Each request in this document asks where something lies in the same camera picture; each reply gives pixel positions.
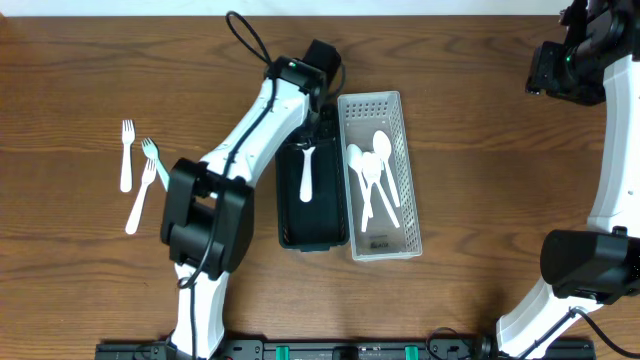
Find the white plastic spoon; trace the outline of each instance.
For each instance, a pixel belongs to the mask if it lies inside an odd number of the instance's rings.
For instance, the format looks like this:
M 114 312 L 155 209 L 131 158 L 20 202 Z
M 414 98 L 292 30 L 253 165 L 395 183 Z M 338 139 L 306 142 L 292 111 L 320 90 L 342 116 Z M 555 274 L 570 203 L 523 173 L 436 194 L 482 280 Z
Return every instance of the white plastic spoon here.
M 313 180 L 311 179 L 311 154 L 315 146 L 302 149 L 304 153 L 304 167 L 302 168 L 302 181 L 300 182 L 300 201 L 309 202 L 313 197 Z
M 389 157 L 393 149 L 391 148 L 391 141 L 384 132 L 378 130 L 373 134 L 373 151 L 380 156 L 380 159 L 384 162 L 384 170 L 387 173 L 387 181 L 389 182 L 389 188 L 391 189 L 391 197 L 396 207 L 400 206 L 400 196 L 398 196 L 398 189 L 396 183 L 393 181 L 393 174 L 391 174 L 391 167 L 389 166 Z
M 356 174 L 358 174 L 358 181 L 360 182 L 360 190 L 362 191 L 362 198 L 365 201 L 365 209 L 368 217 L 373 217 L 373 209 L 371 204 L 367 203 L 367 184 L 364 182 L 362 176 L 362 150 L 356 144 L 347 146 L 347 164 L 352 168 Z
M 364 177 L 367 179 L 369 183 L 369 192 L 371 192 L 371 188 L 375 184 L 380 192 L 380 197 L 382 197 L 382 202 L 384 203 L 384 207 L 387 208 L 387 212 L 389 213 L 389 217 L 393 222 L 393 225 L 397 228 L 400 227 L 400 223 L 398 223 L 398 218 L 396 217 L 395 211 L 393 211 L 393 207 L 391 207 L 391 203 L 389 203 L 389 199 L 387 195 L 384 193 L 384 189 L 380 185 L 380 175 L 382 175 L 382 161 L 380 161 L 380 157 L 376 153 L 365 152 L 362 154 L 362 172 L 364 173 Z M 365 218 L 363 216 L 362 219 L 362 228 L 364 229 L 362 232 L 366 231 L 367 225 L 364 223 Z

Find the spoon handle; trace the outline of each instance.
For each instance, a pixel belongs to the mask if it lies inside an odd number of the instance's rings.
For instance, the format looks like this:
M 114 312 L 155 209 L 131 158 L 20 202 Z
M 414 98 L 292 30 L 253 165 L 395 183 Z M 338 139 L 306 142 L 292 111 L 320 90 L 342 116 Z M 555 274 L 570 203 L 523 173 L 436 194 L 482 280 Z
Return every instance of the spoon handle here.
M 371 208 L 371 202 L 367 202 L 367 184 L 364 182 L 362 172 L 358 172 L 358 181 L 360 182 L 360 190 L 362 191 L 362 199 L 364 199 L 364 213 L 367 217 L 373 217 L 373 209 Z
M 391 218 L 391 221 L 393 221 L 393 225 L 399 228 L 400 223 L 398 223 L 398 218 L 396 217 L 396 213 L 395 211 L 393 211 L 393 208 L 391 207 L 391 203 L 389 203 L 387 194 L 385 194 L 384 190 L 382 190 L 382 186 L 380 186 L 380 181 L 376 181 L 375 184 L 376 184 L 376 187 L 378 188 L 378 191 L 380 191 L 380 197 L 382 197 L 382 202 L 384 203 L 384 207 L 387 208 L 387 212 L 389 213 L 389 217 Z
M 367 232 L 367 224 L 369 223 L 369 215 L 367 209 L 371 209 L 371 186 L 364 190 L 364 192 L 364 207 L 362 208 L 362 228 L 360 229 L 360 231 Z
M 396 188 L 396 182 L 393 181 L 393 174 L 391 173 L 391 167 L 389 166 L 389 160 L 384 161 L 384 172 L 387 173 L 387 181 L 389 182 L 389 188 L 391 189 L 391 197 L 396 207 L 400 207 L 400 196 L 398 196 L 398 189 Z

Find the white plastic fork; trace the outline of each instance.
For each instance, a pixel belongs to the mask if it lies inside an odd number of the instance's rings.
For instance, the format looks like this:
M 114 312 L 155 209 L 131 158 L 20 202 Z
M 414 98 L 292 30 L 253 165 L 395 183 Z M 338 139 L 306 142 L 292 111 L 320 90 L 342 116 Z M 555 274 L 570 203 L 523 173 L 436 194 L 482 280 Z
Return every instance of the white plastic fork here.
M 131 144 L 136 139 L 133 120 L 122 120 L 122 171 L 120 172 L 120 191 L 129 192 L 133 184 L 131 178 Z
M 156 161 L 156 168 L 158 169 L 158 176 L 160 176 L 162 186 L 164 186 L 165 191 L 169 191 L 169 173 L 164 165 L 162 165 L 162 161 L 160 161 L 160 152 L 158 151 L 156 143 L 154 143 L 151 138 L 144 138 L 142 140 L 142 151 L 147 158 Z
M 127 226 L 124 228 L 124 231 L 126 231 L 129 235 L 135 234 L 138 230 L 138 224 L 140 224 L 140 217 L 142 216 L 144 197 L 147 194 L 147 188 L 149 187 L 149 185 L 151 185 L 155 178 L 156 161 L 148 159 L 147 164 L 144 167 L 144 172 L 142 173 L 142 183 L 140 184 L 138 197 L 136 198 L 136 202 L 133 204 L 133 209 L 131 210 L 131 215 L 129 215 Z

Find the green connector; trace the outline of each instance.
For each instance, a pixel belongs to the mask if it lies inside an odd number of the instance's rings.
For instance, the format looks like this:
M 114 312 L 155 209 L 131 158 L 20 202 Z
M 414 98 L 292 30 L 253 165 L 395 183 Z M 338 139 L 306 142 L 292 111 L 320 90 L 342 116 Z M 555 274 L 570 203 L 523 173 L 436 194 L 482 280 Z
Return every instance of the green connector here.
M 417 346 L 407 346 L 404 348 L 404 354 L 407 360 L 420 360 Z
M 288 346 L 276 346 L 276 360 L 289 360 Z

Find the black mounting rail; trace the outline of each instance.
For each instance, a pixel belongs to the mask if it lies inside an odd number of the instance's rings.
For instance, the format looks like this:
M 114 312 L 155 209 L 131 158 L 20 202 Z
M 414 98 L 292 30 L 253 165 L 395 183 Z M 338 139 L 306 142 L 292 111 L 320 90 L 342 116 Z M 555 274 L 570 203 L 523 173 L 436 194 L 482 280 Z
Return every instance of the black mounting rail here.
M 476 359 L 464 339 L 432 339 L 431 352 L 443 360 Z M 150 344 L 102 344 L 95 360 L 183 360 L 166 342 Z M 215 360 L 438 360 L 423 342 L 263 342 L 229 340 L 221 344 Z M 556 340 L 545 360 L 596 360 L 593 342 Z

